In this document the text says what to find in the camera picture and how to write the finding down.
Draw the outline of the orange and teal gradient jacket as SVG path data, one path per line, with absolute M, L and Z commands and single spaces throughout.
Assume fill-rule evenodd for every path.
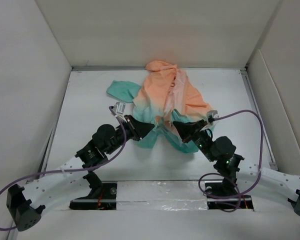
M 106 92 L 113 98 L 133 104 L 132 116 L 155 127 L 141 141 L 140 148 L 152 149 L 162 135 L 176 150 L 193 154 L 198 148 L 193 142 L 183 143 L 173 122 L 206 120 L 212 111 L 202 94 L 190 83 L 185 70 L 164 61 L 154 60 L 146 65 L 149 72 L 143 85 L 114 80 Z

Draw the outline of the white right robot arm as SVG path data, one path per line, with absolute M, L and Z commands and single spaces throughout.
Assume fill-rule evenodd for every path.
M 226 136 L 213 139 L 211 130 L 205 129 L 205 120 L 197 122 L 174 121 L 181 140 L 192 142 L 203 155 L 213 162 L 216 175 L 223 178 L 221 184 L 212 189 L 201 188 L 203 194 L 212 199 L 239 199 L 261 186 L 283 196 L 300 216 L 300 176 L 261 167 L 236 154 L 236 147 Z

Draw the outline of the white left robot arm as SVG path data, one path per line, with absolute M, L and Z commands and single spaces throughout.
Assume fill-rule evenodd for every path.
M 92 170 L 108 162 L 108 155 L 127 141 L 142 140 L 154 124 L 125 115 L 118 127 L 101 125 L 74 157 L 57 169 L 24 186 L 8 188 L 6 205 L 19 232 L 37 224 L 48 211 L 81 196 L 97 198 L 103 183 Z

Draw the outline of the clear plastic taped strip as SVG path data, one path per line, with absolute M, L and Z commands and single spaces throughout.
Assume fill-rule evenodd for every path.
M 120 181 L 117 183 L 116 209 L 205 211 L 208 203 L 196 181 Z

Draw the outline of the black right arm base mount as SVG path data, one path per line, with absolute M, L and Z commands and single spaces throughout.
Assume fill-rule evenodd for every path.
M 203 181 L 204 190 L 209 195 L 217 196 L 217 198 L 207 196 L 207 207 L 209 210 L 221 210 L 224 212 L 233 212 L 234 210 L 253 210 L 254 205 L 250 195 L 242 195 L 239 198 L 220 199 L 220 197 L 234 196 L 238 194 L 236 187 L 228 180 L 207 179 Z

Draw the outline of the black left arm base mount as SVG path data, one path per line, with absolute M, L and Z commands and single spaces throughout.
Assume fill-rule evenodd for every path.
M 71 210 L 107 211 L 117 209 L 118 183 L 116 181 L 102 182 L 92 172 L 84 179 L 88 181 L 90 191 L 88 195 L 72 200 L 69 204 Z

